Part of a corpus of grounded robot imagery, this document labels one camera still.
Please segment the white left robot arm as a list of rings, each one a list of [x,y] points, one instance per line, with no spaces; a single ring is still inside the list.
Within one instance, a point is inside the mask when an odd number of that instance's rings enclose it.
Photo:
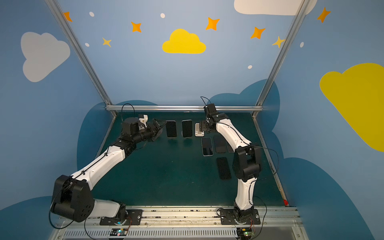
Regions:
[[[146,115],[125,119],[120,136],[100,156],[72,175],[56,179],[50,213],[77,223],[100,217],[113,225],[123,225],[128,219],[125,204],[96,200],[92,190],[104,175],[133,153],[139,143],[154,142],[165,125],[161,120],[149,121]]]

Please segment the white-framed phone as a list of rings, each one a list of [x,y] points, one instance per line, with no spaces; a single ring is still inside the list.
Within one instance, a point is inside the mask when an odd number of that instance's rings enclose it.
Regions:
[[[205,157],[213,156],[214,153],[213,153],[213,145],[212,145],[211,138],[202,138],[201,143],[202,143],[203,156]]]

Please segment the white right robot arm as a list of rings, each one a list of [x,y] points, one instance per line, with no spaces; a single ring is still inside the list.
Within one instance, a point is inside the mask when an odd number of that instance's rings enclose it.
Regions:
[[[201,122],[201,131],[219,133],[234,150],[233,171],[238,179],[234,215],[238,219],[249,217],[254,212],[251,195],[262,171],[261,149],[253,146],[225,113],[217,111],[214,104],[205,105],[204,112],[206,119]]]

